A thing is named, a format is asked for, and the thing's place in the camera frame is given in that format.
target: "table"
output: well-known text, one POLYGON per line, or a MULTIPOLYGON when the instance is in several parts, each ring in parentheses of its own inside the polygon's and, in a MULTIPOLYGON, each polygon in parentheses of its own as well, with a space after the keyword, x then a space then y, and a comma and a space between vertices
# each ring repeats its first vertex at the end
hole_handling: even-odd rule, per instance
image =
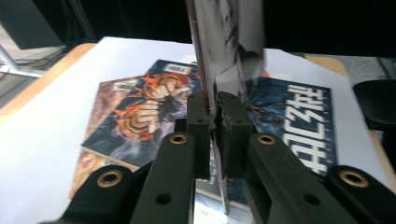
MULTIPOLYGON (((39 80, 37 80, 35 83, 33 83, 29 88, 27 88, 25 91, 23 91, 17 98, 15 98, 13 101, 11 101, 8 105, 3 107, 0 110, 0 126, 4 125, 9 119, 12 119, 13 116, 17 116, 19 110, 21 108, 23 108, 25 105, 29 105, 29 103, 32 103, 35 100, 35 96, 38 95, 40 92, 47 91, 48 89, 53 89, 52 88, 53 85, 50 85, 50 84, 54 83, 55 81, 60 81, 60 79, 63 80, 63 76, 61 76, 63 71, 65 71, 73 63, 77 62, 84 54, 89 52, 94 46, 95 46, 94 44, 84 44, 84 45, 78 46, 75 49, 73 49, 69 54, 67 54, 67 56, 65 56, 62 60, 60 60, 58 63, 56 63, 43 77, 41 77, 39 80)), ((183 51, 182 53, 185 53, 185 52, 189 53, 191 51, 188 49, 186 51, 183 51)), ((336 60, 334 60, 334 59, 320 58, 320 57, 309 57, 308 60, 310 60, 311 62, 320 64, 320 65, 322 65, 324 67, 330 68, 330 69, 332 69, 333 71, 335 71, 335 72, 337 72, 339 74, 344 74, 344 75, 347 74, 347 72, 345 71, 344 66, 341 63, 339 63, 336 60)), ((56 119, 67 119, 64 115, 67 115, 68 111, 65 111, 65 110, 67 110, 67 109, 69 109, 69 110, 77 110, 77 108, 62 108, 61 107, 62 104, 58 104, 58 106, 60 107, 59 109, 62 110, 60 115, 59 115, 59 117, 55 117, 54 115, 49 115, 49 117, 48 117, 48 119, 54 120, 54 122, 56 121, 56 119)), ((89 111, 90 108, 91 108, 90 105, 84 105, 84 106, 87 107, 87 108, 85 108, 85 110, 87 110, 87 111, 89 111)), ((70 126, 69 127, 65 127, 66 129, 69 129, 68 133, 73 132, 73 127, 74 127, 73 125, 76 125, 76 121, 70 120, 70 122, 71 122, 70 126)), ((31 124, 31 125, 39 125, 39 121, 35 120, 35 122, 33 122, 33 124, 31 124)), ((40 145, 40 144, 45 144, 47 141, 50 141, 51 137, 54 137, 54 136, 56 136, 56 133, 48 133, 48 135, 43 136, 40 139, 35 139, 34 138, 34 139, 28 139, 28 141, 30 141, 30 142, 36 142, 37 141, 37 142, 39 142, 38 145, 40 145)), ((70 137, 70 136, 65 136, 64 137, 65 141, 67 141, 68 137, 70 137)), ((61 144, 62 143, 59 143, 59 142, 56 142, 56 143, 54 142, 53 143, 54 147, 59 147, 61 144)), ((385 154, 383 152, 383 149, 381 149, 381 147, 380 147, 380 145, 379 145, 379 143, 377 141, 375 142, 375 144, 377 146, 376 155, 378 156, 378 158, 380 158, 380 160, 382 162, 382 166, 383 166, 382 170, 387 173, 387 178, 388 178, 388 180, 389 180, 389 182, 391 184, 391 187, 392 187, 392 189, 394 191, 396 191, 395 175, 394 175, 394 173, 392 172, 392 170, 390 168, 389 162, 388 162, 388 160, 387 160, 387 158, 386 158, 386 156, 385 156, 385 154)), ((73 154, 72 157, 76 156, 74 159, 70 158, 71 156, 69 155, 69 153, 67 151, 64 152, 64 151, 59 151, 58 150, 56 152, 50 152, 50 153, 52 153, 51 155, 47 155, 48 151, 40 152, 38 150, 37 152, 34 152, 34 153, 35 154, 40 154, 41 153, 40 156, 44 156, 46 158, 56 158, 56 157, 62 157, 62 156, 67 155, 69 157, 69 158, 67 158, 67 161, 69 163, 71 163, 71 164, 68 164, 66 166, 63 165, 64 169, 65 169, 65 167, 68 167, 67 169, 73 169, 73 167, 76 165, 73 162, 77 162, 77 153, 76 153, 76 151, 73 152, 74 154, 73 154)), ((29 161, 30 160, 29 156, 26 156, 26 157, 27 158, 18 158, 18 160, 23 160, 23 161, 30 162, 29 161)), ((51 169, 52 167, 56 167, 57 165, 58 164, 53 164, 53 162, 51 162, 51 161, 45 161, 44 160, 44 164, 38 164, 37 165, 37 166, 41 166, 39 169, 37 169, 37 171, 41 172, 43 170, 47 170, 48 169, 49 173, 53 172, 54 174, 52 174, 52 175, 55 175, 55 174, 57 175, 61 171, 59 171, 59 170, 52 171, 52 169, 51 169)), ((25 169, 25 168, 21 168, 21 167, 20 168, 16 168, 16 169, 17 169, 17 171, 15 172, 16 173, 15 175, 30 176, 30 175, 24 175, 22 173, 24 171, 29 172, 30 169, 25 169)), ((30 177, 35 177, 35 175, 38 175, 37 178, 39 178, 40 175, 42 175, 42 174, 32 174, 32 176, 30 176, 30 177)), ((32 191, 34 193, 37 193, 37 195, 43 194, 42 191, 45 191, 45 190, 47 190, 48 192, 53 190, 53 189, 50 189, 51 186, 48 186, 48 185, 40 186, 40 183, 35 181, 35 180, 34 180, 34 183, 37 184, 37 186, 32 186, 32 191)), ((24 186, 16 186, 15 192, 18 192, 18 188, 24 188, 24 186)), ((43 203, 41 201, 41 199, 31 199, 31 198, 29 198, 29 195, 30 194, 26 194, 25 197, 21 196, 19 198, 23 198, 23 199, 30 200, 30 201, 36 200, 38 203, 43 203)), ((6 197, 6 199, 7 198, 13 199, 13 196, 9 196, 9 195, 5 195, 5 197, 6 197)), ((62 203, 67 203, 66 199, 60 199, 60 200, 63 200, 62 203)), ((28 214, 39 213, 40 207, 41 206, 38 206, 37 208, 30 207, 29 208, 30 210, 26 211, 26 213, 28 213, 28 214)))

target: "floor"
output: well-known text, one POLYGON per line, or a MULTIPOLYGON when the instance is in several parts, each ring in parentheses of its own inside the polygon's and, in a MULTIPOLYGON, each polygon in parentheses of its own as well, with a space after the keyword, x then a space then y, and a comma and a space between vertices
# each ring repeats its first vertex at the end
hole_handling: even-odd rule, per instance
MULTIPOLYGON (((60 48, 20 50, 1 25, 0 44, 14 60, 39 60, 60 50, 60 48)), ((51 64, 54 64, 62 56, 63 55, 58 55, 57 58, 52 60, 50 63, 41 63, 42 66, 39 66, 39 68, 41 70, 47 70, 51 66, 51 64)), ((333 57, 334 59, 337 59, 341 63, 343 63, 351 77, 352 82, 355 84, 366 80, 386 78, 384 70, 381 68, 378 60, 374 57, 334 55, 323 56, 333 57)), ((21 91, 23 91, 23 89, 25 89, 35 80, 36 78, 34 77, 23 77, 0 73, 0 108, 7 102, 12 100, 16 95, 18 95, 21 91)))

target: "black chair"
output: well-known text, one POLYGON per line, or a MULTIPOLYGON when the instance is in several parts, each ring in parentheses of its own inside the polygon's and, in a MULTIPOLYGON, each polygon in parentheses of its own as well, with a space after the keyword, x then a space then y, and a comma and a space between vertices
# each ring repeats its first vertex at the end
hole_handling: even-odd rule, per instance
POLYGON ((372 80, 353 87, 367 127, 382 131, 382 146, 396 171, 396 80, 372 80))

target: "gray floor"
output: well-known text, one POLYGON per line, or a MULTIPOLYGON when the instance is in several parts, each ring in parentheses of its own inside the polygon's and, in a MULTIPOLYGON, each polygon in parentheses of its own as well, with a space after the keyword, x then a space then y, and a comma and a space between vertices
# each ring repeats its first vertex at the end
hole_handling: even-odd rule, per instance
MULTIPOLYGON (((45 48, 45 49, 28 49, 20 50, 7 32, 0 25, 0 44, 6 49, 13 59, 36 58, 39 59, 49 53, 59 50, 59 48, 45 48)), ((334 56, 333 57, 344 64, 353 83, 359 83, 366 80, 383 79, 386 77, 383 69, 379 65, 376 58, 373 57, 355 57, 355 56, 334 56)), ((0 108, 7 102, 12 100, 23 89, 35 81, 33 77, 22 77, 15 75, 1 75, 0 74, 0 108)))

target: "chair seat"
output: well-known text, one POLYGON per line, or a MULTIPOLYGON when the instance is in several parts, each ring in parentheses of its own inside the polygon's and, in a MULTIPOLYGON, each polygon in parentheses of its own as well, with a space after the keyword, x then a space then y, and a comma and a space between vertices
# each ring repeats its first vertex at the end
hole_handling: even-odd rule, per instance
POLYGON ((369 129, 396 130, 396 80, 372 80, 353 87, 369 129))

